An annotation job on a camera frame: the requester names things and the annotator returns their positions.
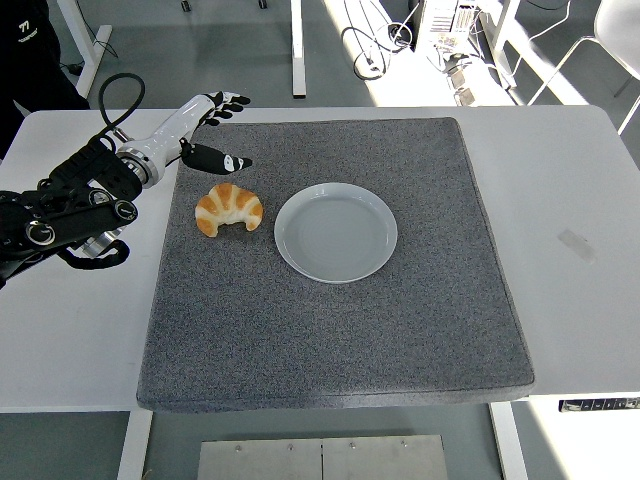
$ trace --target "cable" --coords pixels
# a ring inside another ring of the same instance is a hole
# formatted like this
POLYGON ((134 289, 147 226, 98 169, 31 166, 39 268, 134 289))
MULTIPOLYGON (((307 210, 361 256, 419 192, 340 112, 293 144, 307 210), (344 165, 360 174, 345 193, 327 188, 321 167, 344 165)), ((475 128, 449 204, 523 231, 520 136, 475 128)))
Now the cable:
POLYGON ((498 67, 496 67, 493 63, 487 63, 487 62, 485 62, 485 61, 484 61, 484 59, 483 59, 480 55, 476 55, 476 54, 473 54, 473 53, 467 53, 467 54, 465 54, 463 57, 461 57, 461 58, 460 58, 460 60, 458 61, 458 63, 456 63, 453 67, 450 67, 450 68, 447 70, 447 74, 451 74, 451 72, 452 72, 453 70, 455 70, 456 68, 461 68, 461 69, 463 69, 463 70, 464 70, 466 67, 468 67, 468 66, 470 66, 470 65, 474 65, 474 62, 473 62, 473 61, 468 61, 468 62, 465 62, 465 63, 460 63, 460 62, 462 62, 465 58, 471 58, 471 57, 475 57, 475 58, 479 58, 480 60, 483 60, 482 64, 483 64, 484 66, 486 66, 487 68, 493 68, 496 72, 497 72, 497 71, 499 71, 499 70, 498 70, 498 67))
POLYGON ((345 12, 347 14, 347 18, 349 20, 349 27, 345 28, 342 31, 341 37, 342 40, 344 41, 344 36, 348 31, 353 31, 355 33, 355 38, 356 41, 358 42, 358 46, 360 47, 360 53, 356 56, 356 58, 353 61, 353 73, 360 79, 360 80, 377 80, 379 78, 382 78, 388 71, 389 66, 391 64, 391 56, 400 53, 402 50, 404 50, 407 47, 411 46, 411 43, 413 42, 413 33, 411 32, 411 29, 407 26, 407 23, 409 22, 409 20, 411 19, 411 17, 413 16, 413 14, 415 13, 415 11, 418 9, 418 6, 420 5, 420 2, 418 2, 416 4, 416 6, 413 8, 413 10, 411 10, 411 13, 409 13, 409 15, 407 16, 407 18, 405 19, 404 22, 400 23, 400 22, 387 22, 387 17, 380 11, 380 9, 378 8, 378 6, 373 3, 371 0, 369 0, 369 3, 371 6, 373 6, 373 8, 376 9, 376 11, 378 12, 378 14, 382 17, 382 19, 385 21, 384 25, 380 26, 378 29, 374 30, 373 26, 371 25, 371 22, 369 21, 369 16, 367 15, 367 12, 364 9, 364 6, 362 5, 362 0, 360 0, 359 5, 360 5, 360 9, 362 10, 362 14, 364 15, 364 18, 367 22, 367 25, 369 27, 369 30, 371 31, 371 33, 367 33, 364 30, 357 28, 353 25, 353 20, 351 19, 351 15, 349 13, 349 8, 347 6, 347 0, 343 0, 344 3, 344 9, 345 12), (391 27, 397 27, 395 29, 395 33, 393 33, 393 38, 391 38, 391 36, 389 35, 391 32, 389 32, 389 29, 391 27), (389 48, 383 44, 381 44, 378 41, 378 34, 382 29, 386 29, 387 31, 387 35, 389 36, 389 40, 391 41, 391 43, 398 47, 396 49, 392 49, 389 48), (406 30, 409 33, 409 40, 404 40, 402 38, 402 31, 406 30), (359 35, 364 36, 365 38, 367 38, 370 42, 368 49, 365 49, 365 47, 362 45, 362 42, 360 41, 360 37, 359 35), (376 47, 377 51, 378 51, 378 55, 380 56, 380 59, 382 61, 382 70, 380 71, 380 69, 378 69, 377 67, 372 67, 371 70, 373 71, 378 71, 380 72, 379 74, 376 75, 364 75, 363 73, 361 73, 360 69, 358 68, 358 62, 360 61, 360 59, 362 57, 364 57, 366 59, 366 62, 369 66, 374 64, 373 61, 373 55, 372 55, 372 50, 374 48, 374 46, 376 47))
POLYGON ((169 160, 167 162, 167 164, 165 165, 165 168, 168 167, 169 165, 171 165, 173 162, 175 162, 176 160, 180 159, 181 155, 178 155, 176 158, 172 158, 171 160, 169 160))
POLYGON ((431 57, 429 56, 429 54, 426 55, 427 60, 429 60, 429 63, 431 65, 433 65, 433 68, 435 68, 437 71, 439 71, 440 73, 444 73, 445 70, 447 69, 447 65, 444 61, 444 58, 442 57, 442 52, 440 51, 440 49, 438 48, 437 45, 433 44, 433 49, 436 51, 436 53, 438 54, 438 65, 436 65, 435 63, 433 63, 433 60, 431 60, 431 57))
POLYGON ((142 99, 144 98, 145 90, 146 88, 144 85, 144 80, 142 80, 142 78, 140 78, 135 73, 117 73, 107 78, 104 81, 104 83, 100 86, 100 91, 98 92, 98 105, 100 107, 100 115, 102 115, 102 119, 104 120, 104 123, 106 124, 106 126, 93 138, 106 140, 107 142, 109 142, 111 146, 111 150, 115 151, 116 150, 115 142, 111 137, 107 136, 107 133, 112 131, 122 122, 124 122, 136 110, 136 108, 140 106, 140 103, 142 103, 142 99), (107 115, 107 111, 104 106, 104 93, 107 90, 107 87, 109 85, 111 85, 113 82, 121 78, 133 78, 140 85, 140 92, 138 93, 138 98, 136 98, 133 104, 116 120, 111 121, 107 115))
POLYGON ((104 253, 115 250, 115 253, 103 258, 82 258, 76 257, 69 250, 64 249, 58 252, 58 256, 67 264, 78 270, 101 270, 115 267, 123 263, 129 257, 129 247, 122 240, 114 240, 104 253))
POLYGON ((469 43, 474 48, 474 50, 476 52, 478 52, 480 58, 482 58, 484 60, 484 54, 482 53, 482 49, 479 48, 480 47, 480 40, 478 40, 478 35, 480 33, 484 32, 484 29, 483 30, 478 30, 478 27, 477 27, 478 20, 480 19, 480 14, 481 13, 482 13, 482 10, 478 9, 478 13, 476 13, 476 16, 471 21, 471 27, 469 28, 469 35, 473 35, 475 37, 476 44, 474 45, 473 42, 471 42, 471 41, 469 41, 469 43))
MULTIPOLYGON (((559 22, 554 23, 553 25, 551 25, 549 28, 544 29, 543 31, 541 31, 540 33, 535 34, 533 37, 529 37, 529 40, 527 40, 527 43, 531 43, 533 41, 534 38, 538 38, 541 37, 542 35, 544 35, 545 33, 549 32, 550 30, 556 28, 558 25, 564 23, 567 21, 567 19, 569 18, 569 9, 571 8, 571 0, 568 0, 566 3, 567 6, 567 12, 565 13, 565 16, 562 20, 560 20, 559 22)), ((513 68, 513 72, 508 74, 511 78, 515 77, 516 72, 518 71, 518 68, 520 67, 520 63, 522 62, 522 55, 520 55, 518 57, 518 61, 516 62, 516 66, 513 68)))
POLYGON ((75 2, 76 2, 76 5, 78 7, 78 11, 80 12, 80 16, 82 17, 82 21, 84 22, 86 27, 91 32, 91 35, 93 35, 93 43, 94 44, 97 43, 98 45, 100 45, 102 48, 105 49, 105 51, 109 52, 115 58, 120 58, 120 57, 118 57, 118 53, 116 52, 116 49, 113 48, 113 45, 111 45, 109 42, 102 42, 102 41, 98 40, 98 37, 96 36, 96 33, 93 31, 93 29, 91 28, 91 26, 87 22, 86 18, 84 18, 84 13, 82 12, 82 7, 80 6, 80 3, 78 3, 78 0, 75 0, 75 2))
POLYGON ((82 67, 84 66, 84 60, 79 63, 70 63, 69 65, 62 62, 58 63, 60 63, 60 68, 66 68, 71 75, 75 75, 76 77, 82 73, 82 67))
POLYGON ((549 8, 549 7, 543 7, 542 5, 538 5, 537 3, 533 3, 531 0, 527 0, 527 3, 533 5, 534 7, 538 7, 542 10, 546 10, 548 12, 554 12, 556 10, 560 10, 562 7, 564 7, 565 5, 567 5, 567 3, 569 3, 571 0, 567 0, 566 2, 564 2, 563 4, 561 4, 558 7, 553 7, 553 8, 549 8))

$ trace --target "round plate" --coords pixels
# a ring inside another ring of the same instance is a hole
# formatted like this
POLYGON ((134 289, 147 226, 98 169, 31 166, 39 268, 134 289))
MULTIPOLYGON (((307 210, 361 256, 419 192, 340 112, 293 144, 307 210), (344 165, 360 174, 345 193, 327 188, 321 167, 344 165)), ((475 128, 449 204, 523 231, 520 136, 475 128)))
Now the round plate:
POLYGON ((280 255, 298 272, 319 282, 347 283, 389 260, 398 228, 389 207, 369 190, 323 183, 287 200, 274 234, 280 255))

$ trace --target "robotic arm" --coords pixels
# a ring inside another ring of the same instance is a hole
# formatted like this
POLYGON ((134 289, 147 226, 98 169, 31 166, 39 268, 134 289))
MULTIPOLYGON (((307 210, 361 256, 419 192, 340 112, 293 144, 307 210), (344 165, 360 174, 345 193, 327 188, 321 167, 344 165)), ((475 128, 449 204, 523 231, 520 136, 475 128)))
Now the robotic arm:
POLYGON ((124 262, 129 249, 117 237, 138 216, 132 202, 143 188, 162 179, 170 163, 182 158, 188 167, 219 175, 251 165, 249 159, 190 143, 198 127, 217 125, 219 118, 230 118, 248 103, 248 98, 228 92, 197 95, 143 140, 130 138, 117 126, 135 107, 113 123, 103 111, 105 129, 41 180, 36 190, 0 191, 0 289, 11 277, 53 255, 87 270, 124 262), (107 132, 124 142, 120 148, 107 132))

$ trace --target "gray carpet pad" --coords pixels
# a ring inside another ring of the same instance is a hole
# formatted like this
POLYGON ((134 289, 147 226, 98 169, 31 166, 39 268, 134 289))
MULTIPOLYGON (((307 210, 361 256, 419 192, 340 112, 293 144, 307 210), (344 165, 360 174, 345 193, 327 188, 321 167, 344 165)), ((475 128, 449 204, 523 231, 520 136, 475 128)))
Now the gray carpet pad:
POLYGON ((180 165, 138 385, 151 410, 426 405, 512 400, 534 374, 457 122, 450 118, 221 125, 194 141, 251 158, 216 177, 180 165), (258 194, 254 232, 196 227, 216 183, 258 194), (323 284, 273 234, 282 205, 324 182, 392 210, 376 273, 323 284))

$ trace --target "gray floor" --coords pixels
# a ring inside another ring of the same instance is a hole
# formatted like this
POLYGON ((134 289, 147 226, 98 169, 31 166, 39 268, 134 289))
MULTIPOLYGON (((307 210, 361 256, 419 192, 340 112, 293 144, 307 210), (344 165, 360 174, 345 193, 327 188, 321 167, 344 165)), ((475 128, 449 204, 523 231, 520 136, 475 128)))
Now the gray floor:
MULTIPOLYGON (((63 61, 81 60, 55 2, 52 17, 63 44, 63 61)), ((392 4, 402 15, 403 0, 392 4)), ((597 0, 574 1, 574 14, 536 45, 557 61, 573 41, 592 33, 597 0)), ((111 74, 129 71, 147 84, 143 108, 177 108, 193 95, 230 90, 252 98, 256 107, 371 106, 366 87, 351 71, 340 37, 320 1, 303 0, 307 98, 291 96, 289 2, 270 0, 191 1, 185 14, 178 0, 139 2, 81 1, 89 24, 111 24, 111 44, 119 58, 105 56, 89 95, 97 108, 97 88, 111 74)), ((523 2, 519 20, 536 33, 562 18, 563 11, 544 12, 523 2)), ((632 82, 619 98, 613 93, 627 75, 597 46, 577 52, 564 72, 583 95, 609 113, 617 125, 635 97, 632 82)), ((529 98, 539 85, 526 66, 516 77, 518 93, 529 98)), ((113 85, 109 108, 124 108, 137 93, 133 83, 113 85)), ((545 94, 539 103, 557 103, 545 94)), ((640 159, 640 119, 623 135, 640 159)), ((531 479, 562 478, 553 454, 523 405, 514 407, 523 453, 531 479)), ((127 415, 21 414, 0 416, 0 478, 115 478, 127 415)), ((451 479, 501 478, 486 405, 346 411, 259 411, 216 415, 157 415, 146 468, 148 480, 195 479, 200 442, 230 439, 327 437, 383 434, 440 434, 451 479)))

